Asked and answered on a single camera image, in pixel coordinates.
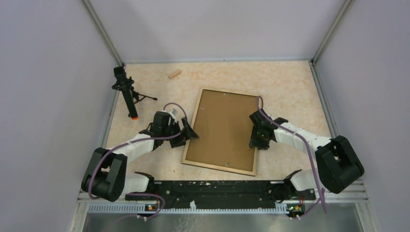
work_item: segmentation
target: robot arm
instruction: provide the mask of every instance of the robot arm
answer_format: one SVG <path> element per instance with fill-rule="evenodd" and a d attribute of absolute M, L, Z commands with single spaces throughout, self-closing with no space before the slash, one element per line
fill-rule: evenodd
<path fill-rule="evenodd" d="M 127 163 L 157 149 L 164 141 L 169 141 L 171 148 L 174 148 L 185 145 L 189 139 L 199 138 L 189 126 L 185 117 L 181 119 L 183 124 L 181 130 L 175 114 L 175 109 L 170 112 L 157 111 L 153 122 L 150 123 L 147 129 L 140 131 L 133 139 L 126 142 L 127 145 L 116 149 L 115 153 L 109 154 L 103 160 L 95 175 L 91 186 L 92 194 L 114 202 L 123 192 L 144 192 L 148 185 L 148 177 L 137 173 L 126 176 Z M 94 151 L 81 183 L 83 191 L 88 192 L 93 172 L 108 151 L 109 149 L 102 147 Z"/>
<path fill-rule="evenodd" d="M 294 131 L 290 133 L 269 122 L 261 112 L 256 111 L 249 116 L 253 123 L 250 148 L 266 150 L 269 148 L 270 140 L 273 140 L 307 153 L 305 143 L 300 137 L 295 136 L 296 133 L 300 134 L 306 139 L 310 151 L 315 154 L 321 184 L 333 193 L 340 193 L 364 174 L 361 162 L 345 137 L 339 135 L 332 139 L 319 136 L 298 128 L 281 117 L 273 120 L 281 127 Z M 285 179 L 286 181 L 290 181 L 297 191 L 316 188 L 312 170 L 293 172 Z"/>

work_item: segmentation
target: table surface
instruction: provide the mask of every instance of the table surface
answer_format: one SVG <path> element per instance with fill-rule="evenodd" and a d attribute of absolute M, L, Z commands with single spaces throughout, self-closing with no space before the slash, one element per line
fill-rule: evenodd
<path fill-rule="evenodd" d="M 176 69 L 182 74 L 170 80 L 167 75 Z M 191 122 L 202 87 L 262 95 L 268 114 L 286 118 L 309 132 L 330 136 L 308 61 L 132 64 L 127 65 L 126 72 L 135 80 L 135 91 L 157 97 L 158 101 L 144 99 L 137 103 L 139 119 L 131 120 L 120 95 L 107 147 L 133 138 L 168 102 L 184 107 Z M 171 149 L 165 142 L 130 163 L 127 173 L 144 172 L 156 180 L 280 180 L 294 170 L 310 169 L 306 154 L 273 141 L 269 150 L 259 151 L 255 177 L 181 164 L 183 151 L 183 146 Z"/>

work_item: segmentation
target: wooden picture frame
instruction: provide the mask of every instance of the wooden picture frame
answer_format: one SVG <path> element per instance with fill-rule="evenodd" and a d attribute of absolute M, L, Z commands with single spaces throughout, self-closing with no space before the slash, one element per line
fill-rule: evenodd
<path fill-rule="evenodd" d="M 205 99 L 203 99 L 204 103 L 201 103 L 202 98 L 207 97 L 207 96 L 208 98 L 212 99 L 210 100 L 212 104 L 210 104 L 209 102 L 207 104 Z M 224 98 L 223 100 L 221 100 L 220 104 L 224 104 L 224 106 L 227 106 L 228 109 L 226 109 L 225 107 L 218 108 L 217 106 L 216 106 L 217 109 L 209 109 L 210 107 L 215 105 L 214 104 L 215 102 L 219 103 L 220 99 L 222 99 L 223 97 L 227 97 L 227 98 Z M 195 110 L 194 110 L 194 115 L 192 117 L 192 122 L 190 124 L 193 130 L 196 133 L 198 133 L 200 138 L 197 141 L 195 140 L 187 141 L 181 163 L 215 169 L 215 170 L 221 170 L 221 171 L 226 171 L 226 172 L 256 176 L 256 169 L 258 165 L 258 149 L 253 148 L 249 150 L 249 147 L 248 147 L 251 132 L 252 132 L 252 127 L 253 127 L 253 124 L 251 120 L 249 119 L 249 115 L 251 115 L 253 112 L 257 110 L 256 97 L 257 95 L 245 94 L 245 93 L 237 92 L 237 91 L 221 90 L 221 89 L 215 89 L 215 88 L 202 88 L 199 92 Z M 202 108 L 202 104 L 207 105 L 207 107 L 209 108 L 207 109 Z M 207 116 L 200 115 L 200 117 L 198 117 L 198 113 L 199 113 L 198 110 L 206 110 L 206 111 L 201 111 L 200 114 L 206 114 L 205 112 L 207 111 L 213 112 L 213 114 L 209 113 Z M 224 124 L 223 126 L 218 127 L 217 130 L 230 130 L 230 131 L 225 132 L 225 133 L 215 133 L 216 129 L 212 129 L 212 131 L 214 131 L 214 134 L 209 135 L 209 137 L 214 137 L 215 134 L 217 134 L 216 136 L 218 137 L 219 134 L 226 135 L 228 133 L 229 136 L 226 135 L 225 137 L 221 139 L 223 141 L 227 141 L 227 143 L 222 144 L 221 142 L 216 142 L 216 138 L 214 138 L 213 139 L 214 143 L 212 143 L 212 145 L 206 144 L 206 143 L 209 143 L 208 139 L 206 139 L 205 142 L 200 144 L 201 143 L 201 133 L 206 134 L 203 131 L 206 131 L 207 129 L 204 129 L 204 128 L 208 128 L 210 125 L 215 127 L 215 124 L 220 124 L 219 120 L 217 123 L 210 123 L 207 120 L 211 117 L 215 118 L 216 117 L 214 116 L 216 115 L 215 112 L 218 112 L 218 113 L 222 112 L 223 114 L 224 111 L 226 111 L 226 114 L 229 115 L 229 123 L 227 123 L 228 126 Z M 206 123 L 202 122 L 201 126 L 198 126 L 198 124 L 195 124 L 198 118 L 200 118 L 200 120 L 206 119 L 205 121 L 207 122 Z M 215 155 L 214 152 L 215 153 L 222 152 L 222 153 L 220 155 Z M 204 159 L 211 159 L 211 158 L 208 158 L 209 154 L 212 154 L 214 156 L 213 160 L 204 161 Z M 223 160 L 225 160 L 225 162 L 226 160 L 232 160 L 232 165 L 230 166 L 230 162 L 223 165 Z"/>

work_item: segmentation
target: metal frame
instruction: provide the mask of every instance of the metal frame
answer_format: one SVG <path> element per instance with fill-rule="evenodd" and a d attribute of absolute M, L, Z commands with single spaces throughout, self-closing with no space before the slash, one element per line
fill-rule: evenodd
<path fill-rule="evenodd" d="M 113 56 L 113 58 L 116 60 L 119 66 L 123 65 L 124 63 L 122 62 L 121 57 L 119 57 L 119 54 L 117 50 L 115 49 L 113 42 L 111 41 L 110 37 L 105 31 L 104 26 L 101 23 L 100 19 L 98 18 L 97 13 L 95 13 L 95 10 L 92 7 L 90 1 L 81 0 L 81 2 L 85 10 L 87 11 L 88 15 L 90 16 L 91 21 L 94 23 L 98 33 L 100 34 L 102 41 L 104 41 L 105 45 L 107 46 L 108 51 Z"/>
<path fill-rule="evenodd" d="M 354 0 L 345 0 L 343 3 L 342 8 L 340 9 L 339 13 L 337 14 L 333 24 L 331 25 L 329 31 L 327 32 L 326 36 L 324 37 L 321 45 L 319 46 L 318 51 L 316 52 L 315 56 L 312 59 L 313 65 L 321 58 L 325 48 L 329 45 L 330 40 L 334 36 L 335 32 L 337 31 L 342 19 L 346 16 L 346 12 L 350 9 L 351 5 L 353 4 Z"/>
<path fill-rule="evenodd" d="M 89 205 L 89 213 L 109 214 L 154 214 L 155 211 L 146 211 L 145 203 L 92 203 Z M 190 203 L 190 208 L 163 209 L 161 214 L 288 214 L 286 203 L 276 203 L 275 208 L 270 209 L 197 209 L 195 202 Z"/>
<path fill-rule="evenodd" d="M 104 27 L 102 26 L 99 18 L 97 17 L 89 0 L 81 0 L 81 2 L 84 4 L 84 7 L 86 8 L 88 14 L 90 15 L 91 20 L 94 22 L 97 30 L 99 31 L 101 35 L 101 38 L 105 42 L 111 55 L 114 57 L 118 65 L 123 65 L 122 60 L 118 55 L 118 52 L 116 51 L 112 41 L 108 37 Z M 317 72 L 316 65 L 317 65 L 317 62 L 320 60 L 324 50 L 328 46 L 330 40 L 332 39 L 334 33 L 337 31 L 337 28 L 340 25 L 340 22 L 345 17 L 346 12 L 350 9 L 353 2 L 354 0 L 345 0 L 341 10 L 339 11 L 332 26 L 330 27 L 328 33 L 326 34 L 324 40 L 322 41 L 314 58 L 309 62 L 310 69 L 313 75 L 313 79 L 316 85 L 316 89 L 318 91 L 318 95 L 322 103 L 323 111 L 324 111 L 326 121 L 329 126 L 329 130 L 330 130 L 332 137 L 335 137 L 338 135 L 338 130 L 337 130 L 337 126 L 336 126 L 332 111 L 330 109 L 329 101 L 326 97 L 326 93 L 322 86 L 321 78 Z M 118 100 L 118 93 L 119 93 L 118 91 L 115 91 L 113 100 L 111 102 L 110 113 L 109 113 L 108 120 L 104 128 L 105 130 L 102 135 L 102 140 L 101 140 L 102 147 L 105 147 L 107 139 L 108 139 L 108 134 L 111 128 L 111 122 L 113 120 L 114 111 L 115 111 L 117 100 Z M 330 192 L 326 192 L 325 198 L 326 198 L 327 203 L 355 203 L 357 213 L 358 213 L 360 222 L 362 224 L 363 231 L 364 232 L 379 232 L 380 231 L 376 217 L 373 214 L 370 202 L 368 200 L 368 196 L 367 196 L 364 184 L 361 180 L 355 181 L 352 185 L 350 185 L 340 194 L 333 194 Z M 101 204 L 102 202 L 106 203 L 105 200 L 101 200 L 101 199 L 91 200 L 88 197 L 88 194 L 86 192 L 81 191 L 77 198 L 77 203 L 75 206 L 75 210 L 74 210 L 74 214 L 73 214 L 72 222 L 70 224 L 69 231 L 70 232 L 81 232 L 86 223 L 86 217 L 87 217 L 88 210 L 90 209 L 90 206 L 94 204 Z M 131 202 L 125 201 L 124 197 L 120 197 L 116 202 L 120 204 L 133 204 Z M 296 201 L 284 201 L 283 203 L 296 203 Z"/>

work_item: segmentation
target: white cable tie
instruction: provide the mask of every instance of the white cable tie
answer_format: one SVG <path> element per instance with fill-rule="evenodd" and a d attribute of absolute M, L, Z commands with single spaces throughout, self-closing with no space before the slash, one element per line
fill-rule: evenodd
<path fill-rule="evenodd" d="M 309 149 L 311 152 L 315 153 L 315 149 L 313 148 L 313 140 L 308 140 L 307 143 L 309 143 Z"/>
<path fill-rule="evenodd" d="M 293 147 L 296 147 L 296 143 L 295 143 L 295 136 L 296 136 L 296 134 L 297 134 L 297 128 L 296 129 L 294 129 L 294 131 L 293 131 Z"/>

